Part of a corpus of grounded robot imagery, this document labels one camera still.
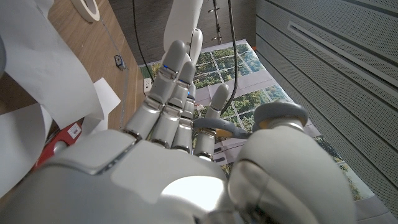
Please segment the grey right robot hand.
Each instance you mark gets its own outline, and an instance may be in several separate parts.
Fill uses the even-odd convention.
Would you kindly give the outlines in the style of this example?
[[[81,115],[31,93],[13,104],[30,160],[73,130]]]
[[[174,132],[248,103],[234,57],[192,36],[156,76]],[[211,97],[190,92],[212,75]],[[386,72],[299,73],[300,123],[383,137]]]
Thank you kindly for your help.
[[[304,131],[306,109],[258,106],[246,133],[193,119],[195,73],[174,41],[154,86],[122,131],[87,137],[48,159],[1,207],[2,223],[354,223],[345,175]]]

